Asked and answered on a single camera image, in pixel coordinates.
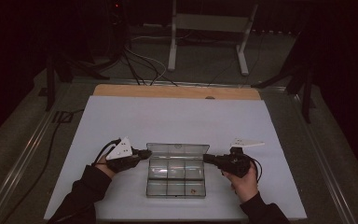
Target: white paper sheet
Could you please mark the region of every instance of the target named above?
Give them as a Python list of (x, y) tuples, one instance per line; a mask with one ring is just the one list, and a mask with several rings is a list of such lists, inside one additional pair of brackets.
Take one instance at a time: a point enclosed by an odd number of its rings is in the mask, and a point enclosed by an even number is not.
[[(50, 218), (86, 164), (109, 141), (128, 136), (132, 146), (147, 143), (210, 145), (208, 153), (229, 153), (235, 138), (263, 141), (245, 153), (263, 166), (259, 190), (291, 219), (305, 218), (296, 184), (263, 101), (91, 96), (76, 131), (45, 218)], [(205, 164), (205, 199), (146, 198), (148, 161), (115, 176), (103, 201), (96, 203), (104, 220), (238, 220), (246, 215), (230, 183)]]

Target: white stand leg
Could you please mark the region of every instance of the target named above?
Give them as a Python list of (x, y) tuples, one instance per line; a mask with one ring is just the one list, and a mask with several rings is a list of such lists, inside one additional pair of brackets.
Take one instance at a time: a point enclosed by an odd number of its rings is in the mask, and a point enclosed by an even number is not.
[(170, 58), (168, 60), (168, 71), (175, 70), (176, 64), (176, 0), (172, 1), (172, 35), (171, 35), (171, 49)]
[(248, 65), (246, 64), (245, 55), (243, 54), (243, 50), (241, 47), (237, 45), (237, 55), (238, 55), (238, 62), (240, 63), (241, 74), (243, 76), (249, 76)]

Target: metal frame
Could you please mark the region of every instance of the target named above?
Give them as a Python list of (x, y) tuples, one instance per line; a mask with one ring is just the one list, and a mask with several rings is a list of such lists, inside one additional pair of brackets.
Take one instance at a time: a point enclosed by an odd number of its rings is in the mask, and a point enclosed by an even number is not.
[(252, 13), (249, 17), (226, 17), (226, 16), (206, 16), (206, 15), (190, 15), (176, 13), (176, 0), (172, 2), (172, 36), (170, 58), (168, 60), (168, 71), (175, 70), (176, 63), (176, 30), (190, 29), (190, 30), (207, 30), (207, 31), (223, 31), (242, 33), (243, 38), (239, 45), (236, 46), (238, 61), (240, 63), (241, 74), (243, 76), (249, 75), (248, 66), (246, 64), (245, 56), (243, 54), (251, 33), (255, 13), (257, 11), (257, 4), (254, 5)]
[(315, 131), (312, 127), (302, 118), (301, 111), (301, 100), (298, 95), (294, 95), (291, 98), (293, 108), (295, 109), (298, 117), (298, 122), (301, 124), (303, 131), (306, 133), (310, 148), (315, 155), (316, 162), (318, 163), (319, 169), (324, 178), (324, 183), (326, 184), (328, 190), (330, 191), (331, 198), (333, 199), (334, 204), (336, 205), (339, 216), (341, 217), (342, 223), (345, 224), (355, 224), (357, 223), (353, 212), (348, 205), (348, 202), (345, 198), (345, 195), (336, 180), (334, 173), (329, 165), (327, 158), (324, 155), (322, 147), (319, 145), (315, 137)]
[[(67, 93), (69, 89), (69, 84), (61, 84), (60, 89), (57, 93), (59, 103), (63, 96)], [(31, 136), (30, 140), (28, 141), (27, 146), (22, 150), (22, 153), (17, 158), (16, 162), (12, 166), (11, 170), (8, 172), (5, 180), (0, 187), (0, 221), (3, 218), (2, 212), (4, 211), (5, 207), (7, 206), (7, 202), (10, 199), (14, 189), (19, 184), (24, 171), (28, 167), (31, 159), (33, 158), (34, 153), (38, 150), (39, 144), (42, 141), (46, 130), (51, 123), (53, 115), (56, 112), (58, 104), (53, 104), (51, 109), (44, 114), (41, 118), (39, 124), (37, 125), (36, 129), (34, 130), (33, 135)]]

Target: hand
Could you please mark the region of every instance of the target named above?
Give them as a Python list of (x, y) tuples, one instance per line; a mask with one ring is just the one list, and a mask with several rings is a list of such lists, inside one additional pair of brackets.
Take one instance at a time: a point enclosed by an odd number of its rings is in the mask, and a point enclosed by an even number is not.
[(255, 172), (255, 166), (251, 162), (251, 167), (243, 178), (239, 178), (233, 174), (222, 171), (223, 175), (231, 181), (231, 187), (235, 190), (241, 203), (246, 203), (252, 199), (257, 193), (257, 176)]
[(95, 164), (95, 167), (100, 169), (102, 172), (104, 172), (106, 175), (108, 175), (111, 179), (115, 175), (115, 172), (113, 172), (111, 169), (109, 169), (106, 165), (106, 155), (103, 155), (99, 160), (98, 163)]

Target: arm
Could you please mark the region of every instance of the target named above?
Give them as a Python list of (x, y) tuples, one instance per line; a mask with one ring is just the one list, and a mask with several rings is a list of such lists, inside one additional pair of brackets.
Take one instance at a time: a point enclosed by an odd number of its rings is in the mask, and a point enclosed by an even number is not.
[(254, 224), (281, 224), (289, 223), (281, 209), (275, 203), (265, 204), (261, 199), (257, 188), (255, 167), (251, 163), (248, 174), (243, 178), (223, 172), (223, 175), (231, 181), (231, 187), (235, 190), (241, 201), (241, 209)]
[(72, 191), (48, 223), (95, 223), (94, 203), (103, 199), (114, 175), (105, 164), (86, 166), (82, 177), (73, 184)]

